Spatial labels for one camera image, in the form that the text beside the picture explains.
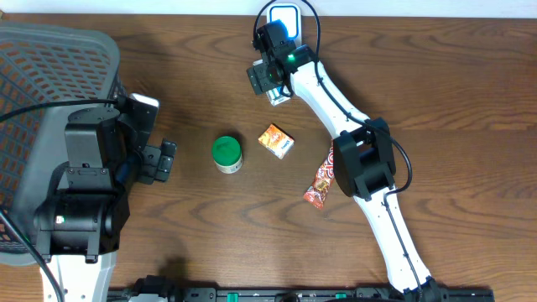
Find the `white blue medicine box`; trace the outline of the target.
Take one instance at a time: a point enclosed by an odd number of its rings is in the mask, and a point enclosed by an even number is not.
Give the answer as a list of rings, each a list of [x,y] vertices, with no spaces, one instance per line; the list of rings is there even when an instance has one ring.
[[[254,90],[254,92],[259,95],[262,92],[261,88],[261,80],[259,80],[259,77],[256,73],[256,67],[261,65],[263,63],[262,60],[256,60],[253,62],[253,66],[249,69],[247,69],[248,79],[250,80],[251,86]],[[285,94],[289,93],[289,90],[284,87],[275,87],[269,91],[265,92],[265,95],[269,99],[271,105],[273,107],[278,106],[279,104],[286,102],[290,99],[289,96],[286,96]]]

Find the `orange small carton box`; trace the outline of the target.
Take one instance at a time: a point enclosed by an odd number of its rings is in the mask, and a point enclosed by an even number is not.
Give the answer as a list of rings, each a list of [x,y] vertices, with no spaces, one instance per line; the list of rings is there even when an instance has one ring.
[[[276,127],[274,124],[271,124],[260,135],[258,142],[278,159],[283,159],[295,144],[295,141],[292,139],[292,137]]]

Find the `green lid white jar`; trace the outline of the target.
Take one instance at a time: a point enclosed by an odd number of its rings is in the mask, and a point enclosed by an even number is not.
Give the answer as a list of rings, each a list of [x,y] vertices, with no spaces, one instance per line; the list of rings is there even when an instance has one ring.
[[[242,167],[242,148],[233,137],[217,138],[212,145],[211,154],[217,168],[224,174],[234,174]]]

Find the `red Top candy bar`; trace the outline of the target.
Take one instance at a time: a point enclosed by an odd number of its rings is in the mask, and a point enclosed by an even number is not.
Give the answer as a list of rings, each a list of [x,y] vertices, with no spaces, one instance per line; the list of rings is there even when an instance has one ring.
[[[315,208],[322,209],[334,177],[334,148],[331,144],[326,159],[315,172],[314,180],[303,194],[303,199]]]

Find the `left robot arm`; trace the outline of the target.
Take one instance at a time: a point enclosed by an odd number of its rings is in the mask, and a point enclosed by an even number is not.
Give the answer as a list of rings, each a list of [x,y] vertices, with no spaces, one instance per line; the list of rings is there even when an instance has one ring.
[[[68,116],[68,162],[57,167],[34,214],[36,248],[65,301],[104,301],[129,218],[135,182],[165,182],[177,146],[150,146],[159,109],[93,107]]]

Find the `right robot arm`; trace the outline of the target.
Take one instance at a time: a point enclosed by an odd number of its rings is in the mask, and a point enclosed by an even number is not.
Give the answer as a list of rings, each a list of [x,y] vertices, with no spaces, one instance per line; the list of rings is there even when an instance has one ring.
[[[289,95],[306,102],[331,135],[335,180],[366,216],[389,283],[406,301],[440,301],[440,288],[421,261],[399,209],[397,195],[410,183],[395,184],[394,152],[405,162],[409,156],[388,124],[356,109],[327,75],[319,50],[297,46],[281,21],[254,27],[253,47],[262,57],[247,71],[254,92],[286,87]]]

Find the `white barcode scanner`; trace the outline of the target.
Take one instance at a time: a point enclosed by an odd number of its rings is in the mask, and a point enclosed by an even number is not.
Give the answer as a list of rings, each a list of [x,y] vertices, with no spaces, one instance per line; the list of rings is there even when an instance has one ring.
[[[298,4],[272,3],[267,8],[266,20],[268,23],[280,20],[287,29],[288,37],[296,46],[302,45],[301,10]]]

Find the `grey plastic mesh basket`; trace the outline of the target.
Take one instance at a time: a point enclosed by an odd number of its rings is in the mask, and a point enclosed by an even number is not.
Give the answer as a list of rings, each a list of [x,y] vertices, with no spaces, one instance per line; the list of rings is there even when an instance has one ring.
[[[1,112],[41,108],[1,124],[1,210],[30,240],[34,212],[45,201],[53,170],[68,159],[68,116],[88,99],[113,99],[125,90],[118,76],[120,53],[106,34],[52,25],[1,24]]]

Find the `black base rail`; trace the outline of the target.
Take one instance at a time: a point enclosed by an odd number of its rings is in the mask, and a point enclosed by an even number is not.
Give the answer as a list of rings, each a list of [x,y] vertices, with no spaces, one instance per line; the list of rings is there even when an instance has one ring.
[[[184,301],[184,302],[278,302],[278,301],[403,301],[394,289],[361,287],[356,289],[176,289],[169,294],[138,294],[130,289],[111,290],[108,301]]]

